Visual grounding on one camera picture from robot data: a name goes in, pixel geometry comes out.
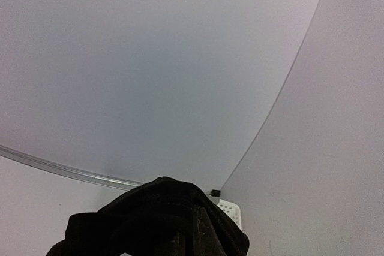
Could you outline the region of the black bra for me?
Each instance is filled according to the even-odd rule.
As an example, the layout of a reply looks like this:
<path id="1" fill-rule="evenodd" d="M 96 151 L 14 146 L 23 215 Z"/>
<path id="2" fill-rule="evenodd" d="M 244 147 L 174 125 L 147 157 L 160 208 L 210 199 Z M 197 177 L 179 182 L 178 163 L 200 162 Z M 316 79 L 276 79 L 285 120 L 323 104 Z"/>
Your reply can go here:
<path id="1" fill-rule="evenodd" d="M 159 177 L 71 215 L 48 255 L 247 255 L 246 234 L 196 185 Z"/>

